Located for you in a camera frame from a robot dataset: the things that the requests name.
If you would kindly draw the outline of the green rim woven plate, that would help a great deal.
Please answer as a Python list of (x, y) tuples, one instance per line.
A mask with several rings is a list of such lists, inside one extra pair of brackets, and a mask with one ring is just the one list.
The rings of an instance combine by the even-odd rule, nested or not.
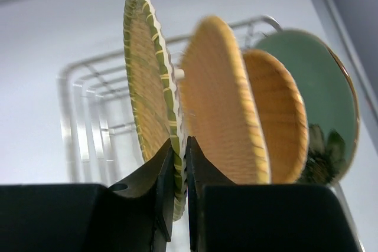
[(151, 0), (126, 0), (123, 45), (129, 97), (144, 161), (169, 140), (174, 155), (174, 211), (178, 221), (186, 204), (187, 135), (175, 68)]

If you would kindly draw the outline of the green flower pattern plate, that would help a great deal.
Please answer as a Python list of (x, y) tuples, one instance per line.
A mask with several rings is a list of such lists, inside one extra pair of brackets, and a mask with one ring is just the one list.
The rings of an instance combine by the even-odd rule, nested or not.
[(336, 184), (353, 164), (360, 131), (359, 104), (348, 72), (325, 42), (306, 31), (274, 32), (255, 47), (286, 67), (304, 100), (309, 149), (298, 181)]

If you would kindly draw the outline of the small orange woven plate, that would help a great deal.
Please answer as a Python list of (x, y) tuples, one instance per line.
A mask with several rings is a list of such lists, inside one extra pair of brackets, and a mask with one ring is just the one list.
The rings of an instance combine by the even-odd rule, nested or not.
[(273, 55), (258, 49), (243, 53), (271, 166), (274, 184), (295, 183), (307, 162), (308, 121), (291, 73)]

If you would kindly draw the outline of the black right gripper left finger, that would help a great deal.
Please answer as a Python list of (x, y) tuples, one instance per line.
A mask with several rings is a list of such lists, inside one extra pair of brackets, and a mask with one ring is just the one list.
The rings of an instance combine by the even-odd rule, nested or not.
[(2, 251), (164, 251), (171, 240), (173, 151), (101, 184), (1, 186)]

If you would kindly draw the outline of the large orange woven plate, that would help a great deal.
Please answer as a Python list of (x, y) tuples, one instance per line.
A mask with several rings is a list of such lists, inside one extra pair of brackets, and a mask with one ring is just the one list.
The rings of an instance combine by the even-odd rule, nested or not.
[(269, 184), (271, 169), (245, 63), (232, 29), (203, 18), (180, 59), (181, 104), (188, 134), (236, 184)]

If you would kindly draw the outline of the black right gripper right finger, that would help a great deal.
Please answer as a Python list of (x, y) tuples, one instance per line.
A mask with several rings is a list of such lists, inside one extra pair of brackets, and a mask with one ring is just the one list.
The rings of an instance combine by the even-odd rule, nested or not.
[(192, 251), (357, 251), (334, 193), (319, 185), (236, 185), (187, 140)]

